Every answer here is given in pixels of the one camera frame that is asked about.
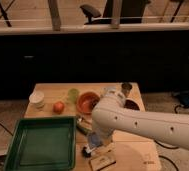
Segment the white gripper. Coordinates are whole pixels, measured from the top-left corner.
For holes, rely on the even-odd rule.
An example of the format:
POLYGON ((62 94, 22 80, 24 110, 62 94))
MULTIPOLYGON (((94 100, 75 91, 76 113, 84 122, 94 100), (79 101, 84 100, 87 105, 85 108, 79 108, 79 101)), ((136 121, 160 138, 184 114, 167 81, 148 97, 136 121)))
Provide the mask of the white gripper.
POLYGON ((104 146, 107 146, 112 142, 113 129, 105 128, 93 123, 92 130, 98 135, 104 146))

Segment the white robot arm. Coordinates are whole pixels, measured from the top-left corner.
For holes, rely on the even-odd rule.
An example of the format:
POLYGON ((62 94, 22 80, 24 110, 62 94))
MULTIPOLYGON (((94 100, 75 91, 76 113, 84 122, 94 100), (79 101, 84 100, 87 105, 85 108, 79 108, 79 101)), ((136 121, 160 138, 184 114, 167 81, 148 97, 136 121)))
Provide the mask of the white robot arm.
POLYGON ((112 91, 93 108, 92 128, 101 139, 120 130, 189 150, 189 115, 132 110, 125 102, 123 93, 112 91))

